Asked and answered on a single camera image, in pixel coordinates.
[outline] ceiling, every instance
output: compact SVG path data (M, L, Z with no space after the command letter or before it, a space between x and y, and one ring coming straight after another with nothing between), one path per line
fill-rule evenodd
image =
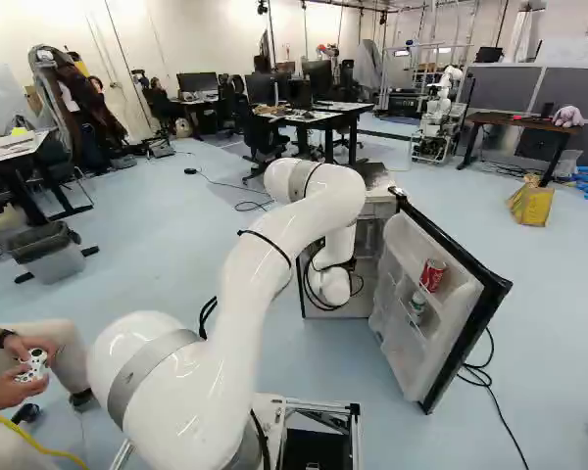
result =
M396 12L403 8L410 7L421 7L423 2L429 5L431 0L308 0L316 3L327 3L344 5L346 7L361 8L377 10L377 11L389 11ZM444 0L437 0L438 4L446 3Z

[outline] white wall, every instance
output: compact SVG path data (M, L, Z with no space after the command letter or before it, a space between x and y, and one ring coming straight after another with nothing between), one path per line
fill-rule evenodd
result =
M520 0L510 2L501 45L507 46ZM268 26L268 15L257 15L256 0L108 0L131 69L146 69L149 76L162 79L171 95L177 88L180 71L249 73L253 56ZM479 46L494 45L505 0L480 0L472 38L471 58ZM460 42L466 32L472 3L461 6ZM308 3L309 50L313 58L321 43L337 42L340 34L341 58L353 58L358 45L360 12L337 6ZM387 44L404 44L417 36L421 11L390 15ZM299 61L305 54L303 12L300 0L272 0L276 56ZM451 42L456 28L455 8L441 7L437 39ZM93 29L90 30L87 19ZM362 17L362 38L373 38L381 45L383 28L379 14ZM431 25L427 15L425 30ZM588 25L588 0L548 0L543 21L543 36L583 35ZM161 44L156 40L155 32ZM0 63L10 66L21 85L30 84L27 63L29 48L37 43L55 47L68 45L78 51L90 71L106 85L116 81L122 88L109 89L112 111L139 136L145 131L141 112L121 50L116 41L104 0L0 0Z

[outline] person's hand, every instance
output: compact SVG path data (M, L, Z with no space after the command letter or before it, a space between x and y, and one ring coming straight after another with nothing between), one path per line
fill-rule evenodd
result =
M30 367L20 364L0 376L0 410L17 406L28 397L43 393L48 388L50 377L46 374L42 379L31 382L16 382L15 378L27 372Z
M45 338L36 336L9 335L4 340L4 349L21 360L29 360L30 353L28 350L40 348L48 354L48 366L52 366L52 361L57 353L57 345Z

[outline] wrist watch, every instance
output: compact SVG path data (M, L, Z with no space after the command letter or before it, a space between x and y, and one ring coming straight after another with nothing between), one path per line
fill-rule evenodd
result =
M7 337L9 337L11 335L17 335L17 333L15 331L11 331L11 330L2 330L0 332L0 349L1 350L4 350L4 340L6 340Z

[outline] whiteboard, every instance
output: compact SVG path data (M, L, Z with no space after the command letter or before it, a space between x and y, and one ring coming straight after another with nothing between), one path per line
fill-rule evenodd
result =
M536 64L588 66L588 37L544 39Z
M15 115L22 115L33 125L37 118L30 110L24 88L16 81L11 69L6 64L0 65L0 135L4 135L7 126Z

